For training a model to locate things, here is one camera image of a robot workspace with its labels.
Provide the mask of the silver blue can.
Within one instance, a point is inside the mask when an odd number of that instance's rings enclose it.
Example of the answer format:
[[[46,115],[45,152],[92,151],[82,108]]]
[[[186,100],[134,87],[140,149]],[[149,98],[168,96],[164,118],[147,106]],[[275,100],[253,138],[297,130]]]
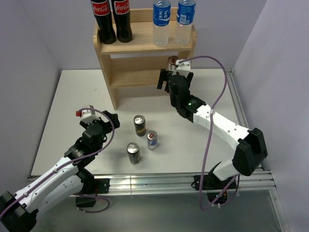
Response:
[[[147,146],[150,150],[154,150],[157,147],[158,135],[154,130],[150,130],[147,133]]]
[[[170,72],[174,72],[177,69],[176,61],[178,60],[177,56],[169,56],[167,70]]]

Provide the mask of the black can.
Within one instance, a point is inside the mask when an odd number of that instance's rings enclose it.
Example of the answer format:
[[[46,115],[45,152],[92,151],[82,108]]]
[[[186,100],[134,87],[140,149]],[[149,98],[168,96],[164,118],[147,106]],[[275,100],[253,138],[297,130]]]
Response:
[[[143,115],[134,116],[134,126],[135,132],[139,137],[142,137],[146,134],[146,120]]]
[[[140,147],[137,143],[131,142],[127,145],[126,148],[129,160],[132,164],[138,164],[141,160],[140,156]]]

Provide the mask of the water bottle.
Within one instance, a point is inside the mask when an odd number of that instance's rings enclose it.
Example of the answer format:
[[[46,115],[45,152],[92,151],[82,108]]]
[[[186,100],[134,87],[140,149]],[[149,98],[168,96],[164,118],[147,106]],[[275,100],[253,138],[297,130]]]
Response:
[[[186,45],[190,42],[191,29],[196,11],[195,0],[178,1],[176,15],[176,30],[174,41],[179,45]]]
[[[155,0],[153,3],[153,44],[164,47],[169,42],[171,3],[169,0]]]

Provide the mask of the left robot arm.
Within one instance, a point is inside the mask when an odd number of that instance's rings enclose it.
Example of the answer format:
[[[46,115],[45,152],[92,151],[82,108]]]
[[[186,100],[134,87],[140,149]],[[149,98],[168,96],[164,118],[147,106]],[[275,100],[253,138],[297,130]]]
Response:
[[[120,127],[118,114],[102,111],[107,121],[96,115],[92,106],[76,111],[84,128],[64,156],[46,173],[12,194],[5,192],[0,197],[0,221],[10,232],[29,232],[37,223],[37,215],[70,195],[92,187],[93,175],[85,169],[95,156],[109,146]]]

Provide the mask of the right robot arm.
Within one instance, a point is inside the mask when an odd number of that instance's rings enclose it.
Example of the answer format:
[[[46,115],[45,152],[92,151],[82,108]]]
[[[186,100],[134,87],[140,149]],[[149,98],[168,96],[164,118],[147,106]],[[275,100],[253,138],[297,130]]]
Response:
[[[213,111],[203,100],[190,93],[193,73],[189,71],[167,71],[161,69],[157,88],[165,85],[171,105],[177,113],[192,123],[209,129],[234,150],[234,156],[219,162],[208,174],[212,182],[225,181],[241,174],[250,176],[268,156],[261,130],[242,127]]]

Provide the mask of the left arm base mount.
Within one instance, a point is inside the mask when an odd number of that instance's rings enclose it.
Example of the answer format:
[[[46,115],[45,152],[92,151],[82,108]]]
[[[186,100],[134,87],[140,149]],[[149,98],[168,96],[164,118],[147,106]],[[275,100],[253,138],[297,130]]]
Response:
[[[75,193],[75,205],[77,210],[83,213],[95,214],[106,211],[110,207],[110,200],[103,196],[109,192],[110,179],[92,179],[85,183],[82,190]],[[93,208],[95,204],[102,200],[106,203],[106,206],[100,210],[89,210]]]

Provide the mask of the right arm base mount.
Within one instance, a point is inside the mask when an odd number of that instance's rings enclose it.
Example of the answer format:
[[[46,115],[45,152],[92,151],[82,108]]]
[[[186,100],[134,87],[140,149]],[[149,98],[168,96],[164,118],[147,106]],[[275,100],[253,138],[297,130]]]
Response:
[[[206,191],[207,198],[209,202],[212,202],[220,193],[220,191],[232,180],[232,177],[225,181],[220,181],[214,175],[204,175],[202,190]],[[222,193],[222,195],[217,199],[215,205],[221,205],[227,203],[229,196],[227,191],[236,190],[239,187],[239,181],[237,178],[229,185],[229,187]]]

